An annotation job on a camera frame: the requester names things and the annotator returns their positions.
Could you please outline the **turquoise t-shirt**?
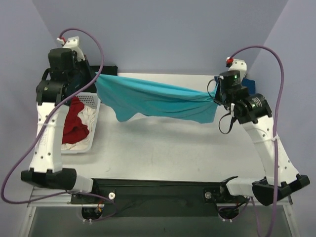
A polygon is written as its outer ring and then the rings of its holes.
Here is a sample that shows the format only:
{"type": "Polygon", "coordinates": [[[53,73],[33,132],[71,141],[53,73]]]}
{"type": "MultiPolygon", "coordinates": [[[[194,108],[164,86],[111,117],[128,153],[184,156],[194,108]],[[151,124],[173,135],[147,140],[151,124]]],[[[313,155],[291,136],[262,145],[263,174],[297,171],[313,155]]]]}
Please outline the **turquoise t-shirt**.
{"type": "Polygon", "coordinates": [[[210,93],[149,80],[101,74],[96,82],[101,102],[120,122],[136,114],[212,123],[218,105],[210,93]]]}

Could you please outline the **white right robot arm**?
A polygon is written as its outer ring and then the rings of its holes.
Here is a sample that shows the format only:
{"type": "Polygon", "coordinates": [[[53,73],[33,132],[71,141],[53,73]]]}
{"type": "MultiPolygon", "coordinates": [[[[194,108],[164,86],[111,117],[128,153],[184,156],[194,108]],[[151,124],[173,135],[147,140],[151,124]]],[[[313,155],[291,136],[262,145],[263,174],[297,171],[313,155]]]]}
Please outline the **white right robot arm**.
{"type": "Polygon", "coordinates": [[[217,83],[215,102],[228,111],[231,123],[238,121],[247,132],[265,172],[258,181],[237,176],[225,180],[219,197],[223,201],[231,201],[235,196],[255,197],[268,206],[309,185],[308,176],[294,167],[273,130],[274,118],[266,98],[259,93],[249,94],[236,70],[221,73],[217,83]]]}

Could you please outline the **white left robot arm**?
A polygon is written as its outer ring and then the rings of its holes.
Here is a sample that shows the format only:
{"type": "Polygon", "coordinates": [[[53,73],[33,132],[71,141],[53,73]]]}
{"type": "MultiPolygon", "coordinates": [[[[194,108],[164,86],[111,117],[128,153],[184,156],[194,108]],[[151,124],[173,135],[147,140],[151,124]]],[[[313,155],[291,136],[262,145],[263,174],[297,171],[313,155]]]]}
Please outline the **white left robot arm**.
{"type": "Polygon", "coordinates": [[[40,188],[82,192],[84,200],[95,203],[100,191],[93,187],[93,180],[78,175],[73,168],[64,168],[61,157],[69,97],[91,81],[89,66],[84,59],[78,61],[77,53],[69,48],[50,50],[48,60],[50,67],[36,87],[39,139],[21,180],[40,188]]]}

